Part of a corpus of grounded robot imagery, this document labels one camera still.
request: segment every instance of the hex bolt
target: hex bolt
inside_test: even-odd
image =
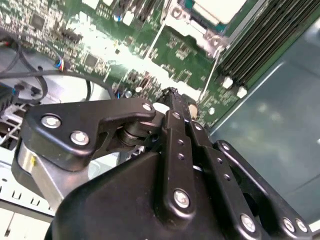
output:
[[[195,122],[195,123],[194,123],[194,126],[195,126],[195,128],[196,128],[197,130],[199,130],[199,131],[202,130],[202,127],[200,126],[199,123]]]
[[[41,123],[49,129],[56,129],[61,125],[61,121],[59,118],[57,118],[56,116],[50,116],[50,115],[44,116],[41,119]]]
[[[241,222],[249,232],[254,233],[256,231],[255,223],[248,215],[241,214]]]
[[[179,113],[177,113],[177,112],[173,112],[172,115],[173,115],[176,119],[181,119]]]
[[[84,146],[89,143],[89,136],[83,131],[74,131],[70,136],[71,141],[74,144]]]
[[[147,104],[147,103],[144,103],[144,104],[142,105],[142,107],[143,107],[145,110],[147,110],[147,111],[151,111],[151,110],[152,110],[151,106],[150,106],[149,104]]]
[[[230,147],[226,144],[226,143],[222,143],[222,147],[225,149],[225,150],[230,150]]]
[[[301,229],[301,231],[303,231],[305,233],[308,232],[308,229],[306,228],[306,226],[304,225],[304,223],[300,219],[296,218],[295,222],[298,225],[298,227]]]
[[[186,209],[190,205],[190,199],[184,191],[175,190],[173,198],[175,203],[183,209]]]
[[[294,227],[294,225],[292,224],[292,222],[291,222],[288,218],[284,217],[284,218],[283,218],[283,223],[284,223],[285,227],[286,227],[290,232],[292,232],[292,233],[295,232],[295,227]]]

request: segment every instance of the white connector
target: white connector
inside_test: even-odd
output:
[[[229,76],[226,76],[221,85],[225,89],[229,89],[232,86],[232,84],[234,84],[234,81]]]
[[[239,90],[236,95],[238,98],[242,99],[245,95],[247,95],[247,93],[248,93],[247,89],[245,89],[245,87],[241,86],[241,87],[239,87]]]

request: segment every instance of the silver screw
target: silver screw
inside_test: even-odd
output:
[[[296,218],[295,222],[303,232],[305,232],[305,233],[308,232],[308,229],[306,228],[306,226],[304,225],[304,223],[300,219]]]
[[[124,93],[124,96],[127,98],[127,99],[129,99],[129,98],[131,98],[132,97],[132,91],[126,91],[125,93]]]
[[[284,218],[283,218],[283,223],[284,223],[285,227],[286,227],[290,232],[292,232],[292,233],[295,232],[295,227],[294,227],[294,225],[292,224],[292,222],[291,222],[288,218],[284,217]]]
[[[73,143],[81,146],[87,145],[89,143],[89,137],[83,131],[74,131],[71,134],[70,139]]]
[[[230,147],[225,144],[224,142],[222,143],[222,147],[225,149],[225,150],[230,150]]]
[[[254,233],[256,231],[254,221],[252,221],[252,219],[248,215],[241,214],[241,222],[249,232]]]
[[[50,129],[56,129],[58,127],[60,127],[61,125],[61,121],[59,118],[57,118],[56,116],[44,116],[41,119],[41,123]]]
[[[175,18],[175,19],[179,19],[182,15],[182,10],[178,7],[175,7],[172,12],[171,15]]]
[[[181,190],[175,190],[173,194],[174,201],[179,207],[186,209],[190,205],[190,200],[187,194]]]
[[[147,111],[151,111],[151,110],[152,110],[151,106],[150,106],[149,104],[147,104],[147,103],[144,103],[144,104],[142,105],[142,107],[143,107],[145,110],[147,110]]]
[[[194,126],[195,126],[195,128],[196,128],[197,130],[199,130],[199,131],[202,130],[202,127],[200,126],[199,123],[195,122],[195,123],[194,123]]]
[[[176,118],[176,119],[180,119],[180,115],[177,112],[172,113],[172,115]]]

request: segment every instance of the metal bracket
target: metal bracket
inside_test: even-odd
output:
[[[75,172],[63,170],[30,151],[23,142],[17,160],[19,165],[31,174],[53,211],[57,211],[60,203],[72,190],[89,181],[89,166]]]
[[[310,239],[311,229],[301,216],[264,180],[228,142],[219,140],[214,147],[221,151],[241,179],[240,187],[258,205],[261,225],[275,238]]]

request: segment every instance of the black robotic arm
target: black robotic arm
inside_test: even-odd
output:
[[[35,106],[12,172],[56,211],[48,238],[312,239],[306,222],[226,141],[209,141],[176,89],[141,98]],[[146,152],[88,179],[91,160]]]

